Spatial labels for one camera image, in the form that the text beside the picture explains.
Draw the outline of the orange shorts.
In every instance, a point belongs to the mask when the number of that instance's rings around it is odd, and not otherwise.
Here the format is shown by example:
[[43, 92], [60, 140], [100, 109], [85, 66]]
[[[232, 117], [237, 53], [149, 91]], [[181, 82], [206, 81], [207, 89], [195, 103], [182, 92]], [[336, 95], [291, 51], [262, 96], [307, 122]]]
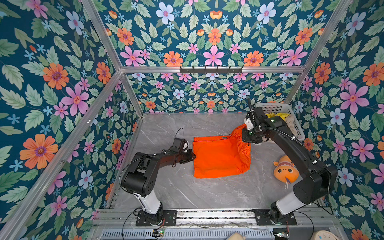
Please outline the orange shorts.
[[195, 137], [193, 142], [194, 177], [216, 179], [240, 175], [251, 166], [251, 145], [243, 142], [245, 124], [229, 136]]

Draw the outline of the yellow shorts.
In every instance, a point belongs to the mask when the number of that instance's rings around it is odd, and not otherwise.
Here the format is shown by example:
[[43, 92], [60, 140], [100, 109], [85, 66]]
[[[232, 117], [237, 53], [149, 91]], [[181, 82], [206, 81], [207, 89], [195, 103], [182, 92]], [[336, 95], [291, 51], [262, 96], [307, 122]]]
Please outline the yellow shorts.
[[278, 117], [282, 118], [285, 121], [286, 118], [290, 116], [290, 114], [288, 114], [288, 113], [267, 113], [266, 116], [268, 118], [272, 118], [272, 117], [278, 116]]

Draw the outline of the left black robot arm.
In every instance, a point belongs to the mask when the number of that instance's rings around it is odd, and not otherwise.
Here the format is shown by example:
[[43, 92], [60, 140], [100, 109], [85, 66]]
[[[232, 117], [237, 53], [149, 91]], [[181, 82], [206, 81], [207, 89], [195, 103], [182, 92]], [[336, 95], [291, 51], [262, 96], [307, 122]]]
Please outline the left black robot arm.
[[153, 226], [165, 220], [163, 204], [154, 192], [159, 169], [167, 166], [174, 168], [196, 158], [184, 138], [184, 129], [179, 128], [178, 132], [182, 132], [182, 136], [179, 138], [175, 135], [173, 144], [168, 149], [157, 154], [136, 153], [119, 179], [120, 188], [137, 198], [144, 212], [143, 219]]

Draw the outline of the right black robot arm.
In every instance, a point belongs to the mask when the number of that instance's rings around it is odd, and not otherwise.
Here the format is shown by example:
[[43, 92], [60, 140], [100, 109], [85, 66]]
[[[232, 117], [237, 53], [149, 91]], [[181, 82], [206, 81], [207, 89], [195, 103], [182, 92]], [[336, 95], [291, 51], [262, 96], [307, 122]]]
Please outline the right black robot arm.
[[248, 105], [250, 110], [245, 118], [247, 127], [242, 131], [243, 142], [261, 144], [263, 138], [272, 140], [284, 151], [302, 177], [289, 194], [271, 204], [269, 220], [279, 225], [292, 217], [294, 211], [328, 195], [338, 171], [335, 167], [327, 167], [311, 154], [280, 116], [269, 118], [262, 107], [255, 107], [250, 100]]

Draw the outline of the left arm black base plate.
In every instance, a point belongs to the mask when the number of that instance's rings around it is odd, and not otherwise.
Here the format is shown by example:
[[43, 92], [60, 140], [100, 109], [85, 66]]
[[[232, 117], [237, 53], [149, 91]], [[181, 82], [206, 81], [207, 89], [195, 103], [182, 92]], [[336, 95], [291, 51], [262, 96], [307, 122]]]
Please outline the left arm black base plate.
[[136, 220], [137, 227], [175, 226], [177, 220], [176, 210], [162, 210], [152, 215], [145, 211], [139, 211]]

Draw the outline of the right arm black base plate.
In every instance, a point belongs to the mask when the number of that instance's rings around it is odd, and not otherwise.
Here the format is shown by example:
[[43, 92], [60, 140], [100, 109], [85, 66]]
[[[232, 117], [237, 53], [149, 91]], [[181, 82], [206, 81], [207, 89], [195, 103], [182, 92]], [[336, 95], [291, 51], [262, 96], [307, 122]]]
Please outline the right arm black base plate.
[[282, 215], [278, 210], [252, 209], [258, 226], [296, 226], [297, 221], [293, 213]]

